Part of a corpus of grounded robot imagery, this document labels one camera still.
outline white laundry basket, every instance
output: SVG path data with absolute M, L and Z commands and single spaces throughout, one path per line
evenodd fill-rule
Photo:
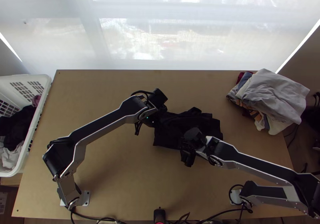
M 17 165 L 14 169 L 7 169 L 0 162 L 0 176 L 9 177 L 22 172 L 24 161 L 29 153 L 34 132 L 42 113 L 42 109 L 51 87 L 51 78 L 48 75 L 12 75 L 0 77 L 0 116 L 10 117 L 23 107 L 32 104 L 35 95 L 41 95 L 31 121 L 28 134 L 24 140 Z

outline wooden table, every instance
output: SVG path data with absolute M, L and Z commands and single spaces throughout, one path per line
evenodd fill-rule
M 136 90 L 160 88 L 175 113 L 193 106 L 221 121 L 224 140 L 244 153 L 292 168 L 282 134 L 257 131 L 254 122 L 229 102 L 226 94 L 239 71 L 121 71 L 60 70 L 52 84 L 29 158 L 26 162 L 13 216 L 69 219 L 60 207 L 57 185 L 42 160 L 46 146 L 58 137 L 118 108 Z M 180 162 L 179 151 L 154 147 L 154 130 L 143 126 L 134 135 L 130 124 L 87 146 L 85 161 L 75 174 L 82 190 L 91 191 L 88 207 L 77 211 L 88 216 L 113 216 L 120 220 L 152 220 L 161 206 L 169 220 L 191 212 L 190 219 L 205 219 L 234 208 L 228 190 L 247 180 L 268 181 L 240 170 L 213 167 L 197 158 L 192 168 Z M 271 205 L 254 207 L 243 218 L 294 216 L 294 209 Z M 239 212 L 220 216 L 237 218 Z

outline floor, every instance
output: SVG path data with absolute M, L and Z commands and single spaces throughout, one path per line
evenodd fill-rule
M 294 130 L 294 125 L 284 130 L 284 135 L 290 134 Z M 287 145 L 290 143 L 294 133 L 285 137 Z M 313 131 L 306 123 L 302 123 L 297 131 L 296 137 L 288 148 L 293 167 L 295 171 L 301 172 L 304 169 L 305 163 L 308 163 L 307 172 L 320 170 L 320 152 L 312 149 L 314 141 L 319 138 L 318 134 Z M 94 224 L 95 221 L 75 221 L 77 224 Z M 69 224 L 70 220 L 48 220 L 25 218 L 24 224 Z M 127 222 L 128 224 L 152 224 L 152 222 Z M 236 224 L 236 220 L 224 220 L 226 224 Z M 242 224 L 313 224 L 320 223 L 307 216 L 284 217 L 281 218 L 260 218 L 260 219 L 243 219 Z

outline white curtain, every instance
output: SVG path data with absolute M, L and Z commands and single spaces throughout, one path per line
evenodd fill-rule
M 0 32 L 31 73 L 276 71 L 320 0 L 0 0 Z

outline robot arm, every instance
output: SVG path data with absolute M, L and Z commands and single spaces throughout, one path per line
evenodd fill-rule
M 89 203 L 89 192 L 82 193 L 73 177 L 84 160 L 86 146 L 125 123 L 145 119 L 162 108 L 167 100 L 159 89 L 154 90 L 145 102 L 142 101 L 144 98 L 143 95 L 131 96 L 113 112 L 74 130 L 67 137 L 50 142 L 42 159 L 58 184 L 57 192 L 63 205 L 69 210 Z
M 81 192 L 74 182 L 73 174 L 84 160 L 87 144 L 118 128 L 125 123 L 144 122 L 147 118 L 163 109 L 166 96 L 154 90 L 146 101 L 143 95 L 131 96 L 122 102 L 120 107 L 73 131 L 69 136 L 51 141 L 43 160 L 57 182 L 57 192 L 62 205 L 71 210 L 75 206 L 86 206 L 89 203 L 89 192 Z M 182 159 L 187 162 L 191 155 L 200 156 L 210 164 L 221 168 L 238 168 L 279 186 L 258 186 L 252 181 L 245 183 L 237 197 L 248 206 L 261 203 L 297 208 L 309 216 L 320 217 L 320 181 L 309 173 L 296 173 L 249 155 L 215 137 L 203 136 L 198 129 L 191 129 L 185 134 L 186 155 Z
M 237 168 L 271 181 L 279 186 L 258 186 L 247 181 L 237 194 L 247 207 L 272 204 L 296 208 L 305 215 L 319 219 L 320 182 L 310 173 L 295 171 L 243 153 L 233 145 L 215 137 L 206 136 L 204 145 L 196 154 L 210 164 L 226 169 Z

